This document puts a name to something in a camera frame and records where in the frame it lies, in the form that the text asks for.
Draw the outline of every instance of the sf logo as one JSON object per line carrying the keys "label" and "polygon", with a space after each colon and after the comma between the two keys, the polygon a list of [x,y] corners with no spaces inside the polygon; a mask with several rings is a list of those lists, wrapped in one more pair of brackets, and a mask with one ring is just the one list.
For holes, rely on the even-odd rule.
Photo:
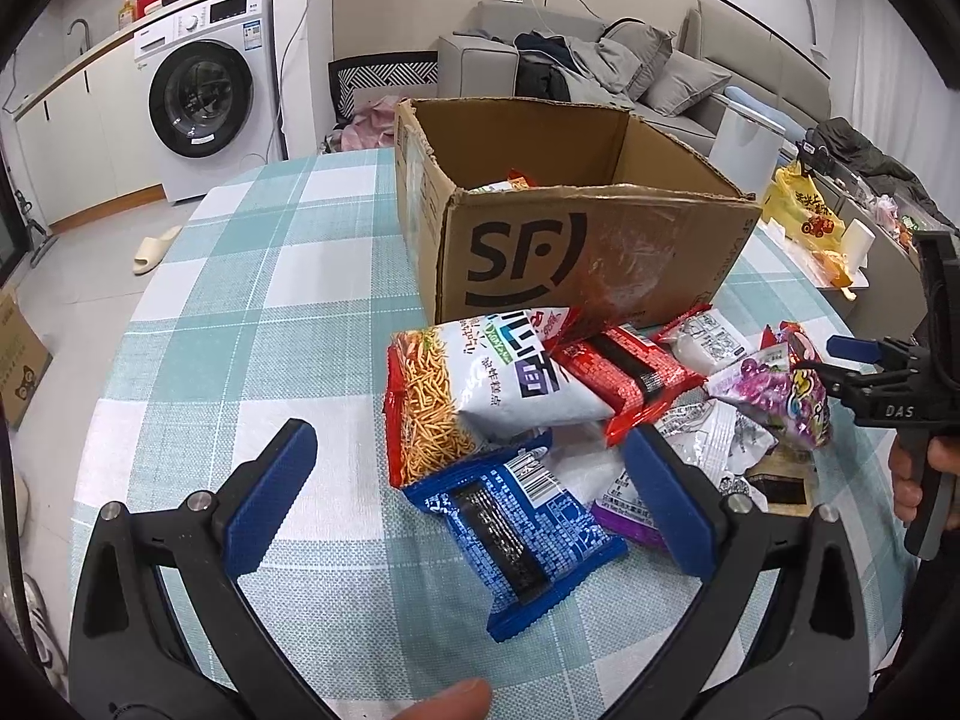
{"label": "sf logo", "polygon": [[[478,308],[502,308],[542,298],[570,274],[577,264],[587,240],[587,215],[568,214],[568,220],[539,218],[525,221],[515,233],[515,225],[505,221],[485,221],[473,228],[470,253],[488,264],[481,271],[467,271],[467,281],[493,281],[510,269],[510,282],[504,284],[507,293],[467,292],[464,302]],[[531,258],[536,272],[542,272],[541,261],[547,266],[556,263],[548,279],[525,287],[527,266]]]}

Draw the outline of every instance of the green and white tablecloth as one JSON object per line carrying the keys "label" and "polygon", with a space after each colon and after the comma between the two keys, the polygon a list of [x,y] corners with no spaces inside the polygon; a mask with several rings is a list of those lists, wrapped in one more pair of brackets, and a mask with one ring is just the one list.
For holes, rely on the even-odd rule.
{"label": "green and white tablecloth", "polygon": [[[781,319],[803,322],[820,348],[846,332],[760,232],[715,304],[748,337]],[[390,149],[268,165],[210,191],[140,300],[93,415],[75,494],[74,586],[102,504],[164,509],[216,490],[296,416],[317,430],[317,467],[260,570],[240,584],[320,697],[344,718],[386,718],[482,676],[496,690],[494,718],[598,717],[698,583],[631,547],[522,635],[494,643],[491,598],[443,522],[386,482],[384,350],[391,333],[424,324]],[[833,421],[833,444],[817,457],[820,490],[853,543],[876,664],[899,629],[910,565],[891,515],[892,436],[853,427],[839,407]],[[226,681],[182,585],[169,584],[198,661]],[[749,646],[761,594],[724,674]]]}

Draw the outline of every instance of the beige slipper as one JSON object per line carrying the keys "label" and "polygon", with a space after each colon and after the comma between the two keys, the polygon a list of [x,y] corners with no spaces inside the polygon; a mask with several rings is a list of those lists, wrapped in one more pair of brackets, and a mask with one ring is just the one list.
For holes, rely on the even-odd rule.
{"label": "beige slipper", "polygon": [[133,275],[142,276],[155,269],[163,258],[167,250],[174,242],[174,238],[179,235],[179,231],[184,229],[181,224],[171,227],[159,238],[144,238],[136,254],[133,255]]}

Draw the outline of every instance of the cabinet door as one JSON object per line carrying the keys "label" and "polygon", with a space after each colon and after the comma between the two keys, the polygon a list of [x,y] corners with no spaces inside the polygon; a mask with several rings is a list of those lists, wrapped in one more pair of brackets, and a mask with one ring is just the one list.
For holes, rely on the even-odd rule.
{"label": "cabinet door", "polygon": [[59,184],[64,189],[64,213],[56,218],[114,199],[113,167],[85,72],[66,79],[47,95],[46,103],[56,151],[56,165],[51,169],[59,172]]}
{"label": "cabinet door", "polygon": [[[47,223],[65,217],[62,213],[64,199],[59,183],[59,159],[53,141],[52,123],[47,118],[43,100],[34,105],[16,123],[20,138],[23,161],[30,173],[30,183],[37,193],[34,197]],[[28,187],[22,187],[27,193]]]}
{"label": "cabinet door", "polygon": [[149,79],[133,61],[133,40],[98,57],[86,68],[113,165],[117,194],[160,184],[151,148],[160,141],[147,110]]}

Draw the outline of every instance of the wooden baseboard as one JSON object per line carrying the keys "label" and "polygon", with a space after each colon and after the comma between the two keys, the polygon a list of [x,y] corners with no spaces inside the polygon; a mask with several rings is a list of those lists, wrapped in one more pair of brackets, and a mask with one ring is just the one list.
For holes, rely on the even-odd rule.
{"label": "wooden baseboard", "polygon": [[138,189],[137,191],[132,191],[129,194],[122,194],[122,196],[114,197],[114,199],[108,200],[107,202],[102,202],[99,205],[91,205],[89,208],[85,208],[73,215],[69,215],[69,217],[62,218],[60,221],[55,221],[50,225],[50,232],[52,232],[54,235],[59,235],[67,230],[80,227],[82,224],[90,223],[90,221],[96,221],[98,218],[111,217],[112,215],[118,214],[121,211],[128,211],[131,208],[137,208],[138,206],[146,205],[147,203],[157,202],[158,200],[165,199],[167,199],[167,196],[166,194],[163,194],[163,187],[160,184],[147,187],[146,189]]}

